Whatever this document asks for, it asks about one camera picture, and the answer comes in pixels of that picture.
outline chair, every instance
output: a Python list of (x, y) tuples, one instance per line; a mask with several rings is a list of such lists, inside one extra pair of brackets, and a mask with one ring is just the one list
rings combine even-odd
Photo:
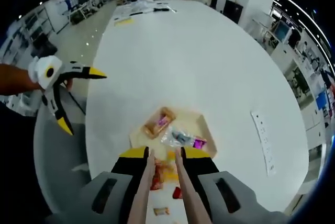
[[(34, 133), (34, 163), (42, 194), (55, 213), (65, 210), (76, 201), (80, 189), (91, 181), (87, 165), (84, 116), (61, 89), (61, 100), (72, 124), (74, 135), (62, 130), (48, 108), (42, 104)], [(85, 110), (86, 99), (77, 98)]]

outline plastic bag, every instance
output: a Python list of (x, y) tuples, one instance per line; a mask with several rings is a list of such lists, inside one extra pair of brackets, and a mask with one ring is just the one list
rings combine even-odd
[(161, 142), (171, 147), (192, 147), (195, 139), (194, 136), (170, 126), (163, 135)]

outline human arm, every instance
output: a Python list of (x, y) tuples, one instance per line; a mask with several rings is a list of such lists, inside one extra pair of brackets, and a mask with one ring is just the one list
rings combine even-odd
[(36, 89), (41, 89), (41, 86), (30, 79), (27, 70), (0, 64), (0, 95), (8, 96)]

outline oval table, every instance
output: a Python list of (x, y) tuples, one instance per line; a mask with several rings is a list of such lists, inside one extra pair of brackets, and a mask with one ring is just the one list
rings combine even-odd
[[(256, 193), (270, 211), (284, 211), (308, 170), (305, 127), (279, 68), (242, 28), (193, 1), (164, 1), (171, 12), (114, 12), (93, 66), (108, 76), (90, 82), (86, 148), (91, 177), (111, 171), (130, 148), (129, 134), (157, 108), (202, 113), (218, 153), (213, 161)], [(268, 176), (251, 111), (266, 119), (276, 174)]]

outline floor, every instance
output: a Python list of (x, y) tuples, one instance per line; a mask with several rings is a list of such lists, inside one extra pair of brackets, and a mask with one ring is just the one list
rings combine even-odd
[[(188, 0), (209, 4), (210, 0)], [(58, 56), (63, 61), (78, 61), (92, 65), (96, 56), (101, 37), (116, 8), (116, 2), (111, 1), (101, 9), (77, 25), (68, 24), (52, 43), (56, 45)], [(80, 96), (87, 96), (88, 81), (74, 80), (72, 91)]]

